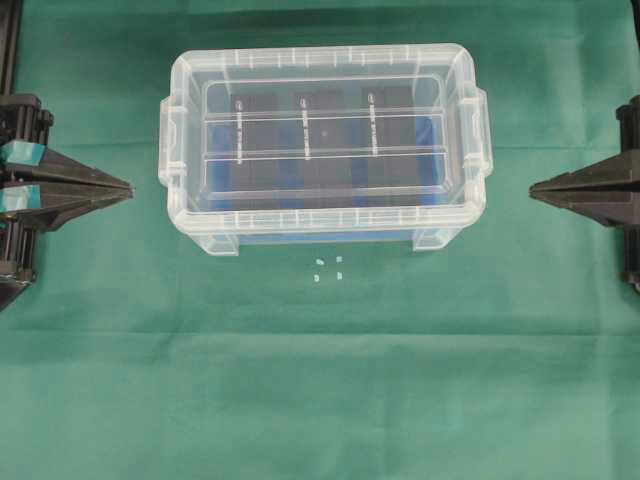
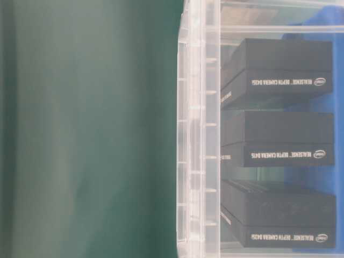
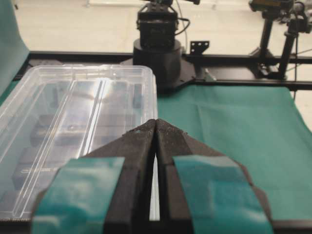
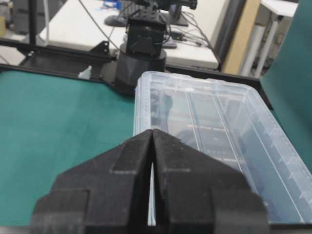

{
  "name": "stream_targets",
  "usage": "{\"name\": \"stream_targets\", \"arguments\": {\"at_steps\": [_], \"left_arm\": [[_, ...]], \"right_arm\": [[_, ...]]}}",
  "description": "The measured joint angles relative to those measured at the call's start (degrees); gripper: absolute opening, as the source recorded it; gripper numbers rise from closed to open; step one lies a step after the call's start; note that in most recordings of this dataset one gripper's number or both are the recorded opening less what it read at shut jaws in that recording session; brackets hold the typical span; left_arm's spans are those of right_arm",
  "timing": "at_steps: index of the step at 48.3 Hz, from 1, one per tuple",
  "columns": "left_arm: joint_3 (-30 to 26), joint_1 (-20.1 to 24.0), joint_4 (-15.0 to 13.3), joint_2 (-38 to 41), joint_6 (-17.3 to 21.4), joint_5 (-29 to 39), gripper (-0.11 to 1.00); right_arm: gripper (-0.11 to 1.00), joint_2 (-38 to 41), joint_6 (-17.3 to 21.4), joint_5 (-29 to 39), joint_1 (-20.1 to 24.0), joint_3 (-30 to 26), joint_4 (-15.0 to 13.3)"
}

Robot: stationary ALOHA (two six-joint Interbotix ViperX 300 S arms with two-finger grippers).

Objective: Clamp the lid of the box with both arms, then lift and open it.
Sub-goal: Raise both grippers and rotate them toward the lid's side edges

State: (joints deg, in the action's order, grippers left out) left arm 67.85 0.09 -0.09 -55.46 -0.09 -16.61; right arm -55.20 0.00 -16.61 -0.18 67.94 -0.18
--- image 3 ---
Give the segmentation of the left gripper black left finger green tape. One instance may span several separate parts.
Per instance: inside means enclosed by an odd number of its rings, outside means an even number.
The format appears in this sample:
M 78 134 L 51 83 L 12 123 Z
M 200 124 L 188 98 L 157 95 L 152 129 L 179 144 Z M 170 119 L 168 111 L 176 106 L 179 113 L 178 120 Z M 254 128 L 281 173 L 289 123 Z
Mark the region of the left gripper black left finger green tape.
M 148 120 L 60 167 L 39 193 L 34 234 L 133 234 L 150 218 L 154 131 Z

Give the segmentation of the left gripper black right finger green tape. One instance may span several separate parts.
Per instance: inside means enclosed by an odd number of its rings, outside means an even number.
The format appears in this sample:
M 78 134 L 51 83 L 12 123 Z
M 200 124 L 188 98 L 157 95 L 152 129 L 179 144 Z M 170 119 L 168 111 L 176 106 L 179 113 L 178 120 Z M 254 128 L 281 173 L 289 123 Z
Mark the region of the left gripper black right finger green tape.
M 164 215 L 175 234 L 271 234 L 270 205 L 247 168 L 156 120 Z

